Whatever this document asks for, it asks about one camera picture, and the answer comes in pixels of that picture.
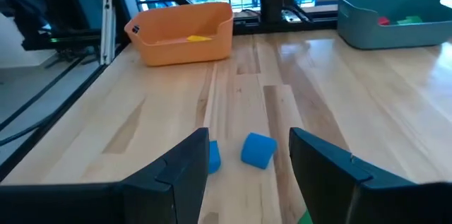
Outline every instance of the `red block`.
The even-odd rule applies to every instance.
[[[389,19],[386,17],[382,16],[379,18],[379,25],[389,25],[389,23]]]

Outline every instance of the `black cable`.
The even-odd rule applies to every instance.
[[[32,126],[29,126],[27,129],[22,130],[19,133],[16,133],[12,136],[9,136],[5,139],[0,140],[0,147],[6,145],[7,143],[10,143],[28,133],[30,133],[31,131],[34,131],[35,129],[39,128],[41,125],[43,125],[45,122],[47,122],[50,117],[52,117],[52,115],[54,115],[54,113],[49,114],[47,117],[45,117],[44,119],[38,121],[37,123],[33,124]]]
[[[52,80],[49,84],[47,84],[40,92],[38,92],[35,96],[30,98],[25,104],[22,105],[22,107],[19,107],[10,117],[5,119],[0,124],[0,131],[5,129],[6,126],[8,126],[15,118],[17,118],[19,115],[21,115],[27,108],[29,108],[33,103],[35,103],[38,99],[40,99],[50,88],[52,88],[55,84],[58,83],[67,73],[69,73],[73,68],[75,68],[83,59],[85,56],[82,56],[78,60],[76,60],[74,63],[72,63],[69,67],[67,67],[61,74],[59,74],[54,80]]]
[[[59,74],[52,82],[50,82],[46,87],[44,87],[44,89],[42,89],[38,94],[36,94],[35,96],[33,96],[33,98],[31,98],[29,101],[27,101],[27,103],[25,103],[22,107],[20,107],[19,110],[17,110],[16,112],[14,112],[13,115],[11,115],[7,120],[5,120],[4,122],[1,123],[0,126],[1,129],[4,129],[4,127],[6,127],[8,124],[10,124],[15,118],[17,118],[17,116],[19,116],[22,112],[24,112],[27,108],[29,108],[29,106],[31,106],[34,102],[36,102],[40,97],[42,97],[52,86],[54,86],[56,83],[58,83],[58,81],[60,81],[68,72],[70,72],[75,66],[77,66],[81,61],[83,61],[83,59],[86,56],[83,56],[79,59],[77,59],[74,63],[72,63],[68,68],[66,68],[61,74]],[[27,129],[24,129],[22,131],[19,131],[18,133],[9,136],[5,139],[0,140],[0,147],[6,145],[7,143],[10,143],[28,133],[30,133],[31,131],[39,128],[41,125],[43,125],[45,122],[47,122],[47,120],[50,119],[50,117],[52,117],[52,115],[54,115],[54,112],[51,113],[50,115],[46,116],[44,119],[41,119],[40,121],[36,122],[35,124],[33,124],[32,126],[29,126]]]
[[[130,39],[122,40],[121,44],[116,48],[115,56],[117,56],[127,45]],[[48,122],[32,132],[32,134],[24,140],[19,147],[10,154],[0,165],[0,182],[13,170],[13,168],[40,142],[41,138],[56,124],[56,122],[72,107],[72,104],[84,94],[91,84],[102,74],[107,65],[97,67],[91,75],[77,87],[75,91],[55,110],[54,114]]]

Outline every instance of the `yellow object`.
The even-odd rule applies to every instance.
[[[212,39],[209,37],[192,35],[192,36],[188,37],[187,40],[188,41],[206,41],[206,40],[212,40]]]

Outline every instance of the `floor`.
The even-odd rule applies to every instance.
[[[4,184],[121,180],[206,126],[222,157],[199,223],[296,223],[291,126],[414,182],[452,180],[452,45],[358,51],[335,31],[238,36],[231,59],[145,67],[127,47]],[[246,135],[278,141],[267,170]]]
[[[16,110],[62,73],[71,63],[51,65],[52,57],[41,66],[0,69],[0,121],[8,119]],[[0,131],[0,140],[12,136],[44,119],[60,106],[65,99],[97,68],[97,63],[78,65],[66,74],[54,87],[31,105],[22,115]],[[26,140],[32,132],[0,146],[0,165]]]

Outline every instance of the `green object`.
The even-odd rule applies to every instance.
[[[398,20],[397,21],[398,25],[404,25],[404,24],[410,24],[410,23],[412,23],[412,21],[410,19]]]
[[[419,16],[407,16],[407,20],[411,20],[412,23],[423,23]]]
[[[312,224],[311,215],[309,215],[308,211],[299,219],[298,224]]]
[[[379,25],[381,16],[394,25]],[[439,45],[452,37],[452,8],[440,0],[338,0],[338,33],[359,49]]]

